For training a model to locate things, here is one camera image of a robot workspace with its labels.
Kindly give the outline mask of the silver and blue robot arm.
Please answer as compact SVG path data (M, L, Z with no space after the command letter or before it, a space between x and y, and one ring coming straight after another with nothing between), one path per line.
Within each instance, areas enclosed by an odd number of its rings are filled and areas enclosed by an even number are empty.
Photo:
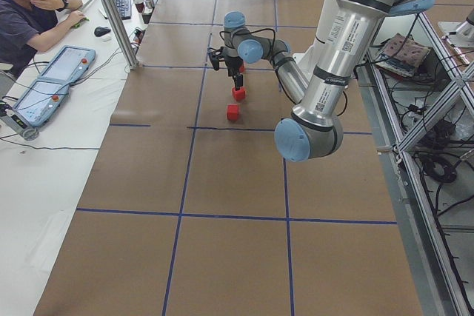
M276 148L288 161L306 161L333 154L343 140L336 105L348 85L355 66L386 17L416 14L430 9L435 0L324 0L319 24L327 37L306 52L313 71L303 72L287 43L265 38L247 29L239 11L224 17L224 44L209 49L214 68L227 67L236 87L243 84L241 66L268 61L293 102L291 116L275 129Z

